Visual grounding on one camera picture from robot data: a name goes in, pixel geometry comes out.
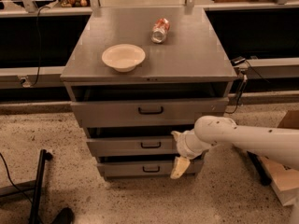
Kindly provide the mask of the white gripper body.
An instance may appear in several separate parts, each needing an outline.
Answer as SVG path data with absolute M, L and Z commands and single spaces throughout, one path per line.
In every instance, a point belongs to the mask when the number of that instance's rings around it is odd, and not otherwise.
M 189 160 L 193 160 L 200 156 L 203 152 L 211 149 L 211 145 L 200 140 L 194 130 L 181 133 L 177 142 L 178 154 Z

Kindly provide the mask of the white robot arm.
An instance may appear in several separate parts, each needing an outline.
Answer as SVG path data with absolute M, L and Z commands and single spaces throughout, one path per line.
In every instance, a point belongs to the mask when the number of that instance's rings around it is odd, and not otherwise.
M 299 131 L 295 129 L 242 126 L 230 118 L 203 116 L 191 130 L 171 134 L 179 154 L 175 157 L 172 179 L 180 178 L 191 160 L 216 145 L 233 145 L 299 170 Z

